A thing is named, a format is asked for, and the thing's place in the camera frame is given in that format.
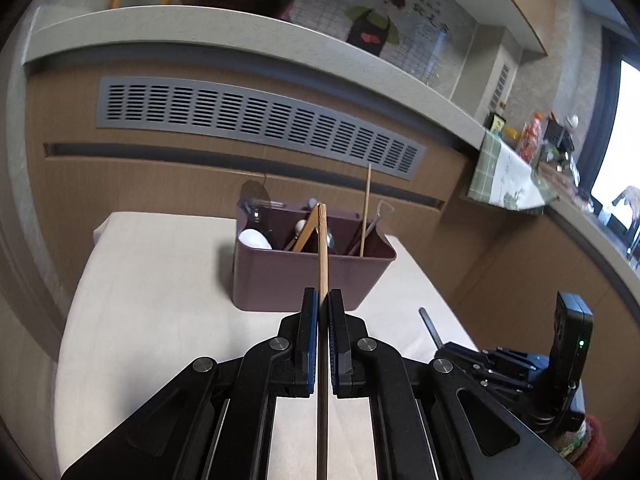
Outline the right hand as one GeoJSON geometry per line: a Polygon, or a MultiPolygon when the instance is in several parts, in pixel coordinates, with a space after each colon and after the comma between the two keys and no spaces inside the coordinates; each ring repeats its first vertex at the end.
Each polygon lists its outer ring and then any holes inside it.
{"type": "Polygon", "coordinates": [[[602,425],[593,415],[587,415],[576,432],[566,432],[554,439],[551,447],[571,463],[583,479],[596,478],[615,462],[602,425]]]}

